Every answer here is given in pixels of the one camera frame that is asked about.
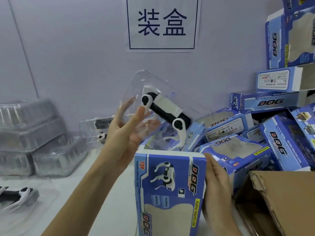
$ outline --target white wall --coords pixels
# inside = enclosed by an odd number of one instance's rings
[[[126,53],[122,0],[11,0],[40,97],[76,130],[112,115],[136,71],[168,79],[210,109],[254,89],[265,70],[267,15],[281,0],[202,0],[193,53]]]
[[[8,0],[0,0],[0,103],[36,98]]]

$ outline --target white paper sign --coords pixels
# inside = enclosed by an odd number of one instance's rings
[[[191,52],[201,0],[125,0],[127,52]]]

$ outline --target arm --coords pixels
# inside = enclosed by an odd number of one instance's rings
[[[132,161],[142,138],[160,124],[158,120],[147,121],[144,131],[141,131],[138,125],[146,116],[144,107],[139,107],[124,125],[122,116],[133,101],[131,99],[118,109],[98,158],[42,236],[89,234],[109,191]]]
[[[203,215],[216,236],[242,236],[232,214],[231,186],[228,174],[208,153]]]

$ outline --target hand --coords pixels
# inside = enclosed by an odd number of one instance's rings
[[[132,161],[143,138],[156,130],[160,125],[158,119],[142,123],[151,114],[145,115],[143,106],[140,106],[132,118],[124,124],[122,121],[124,113],[134,101],[135,98],[132,98],[118,108],[115,118],[109,126],[105,145],[98,157],[106,160],[106,164],[110,165],[119,174]]]
[[[206,193],[203,215],[217,236],[241,236],[232,214],[229,175],[209,154],[207,159]]]

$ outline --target stack of plastic trays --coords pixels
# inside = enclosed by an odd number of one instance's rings
[[[32,153],[38,176],[67,177],[85,158],[88,147],[82,136],[63,134]]]
[[[0,175],[33,175],[29,153],[64,132],[48,99],[0,104]]]
[[[100,138],[107,135],[111,122],[112,117],[99,117],[79,122],[80,133],[83,135],[89,148],[98,148],[105,143],[106,139],[100,140]]]

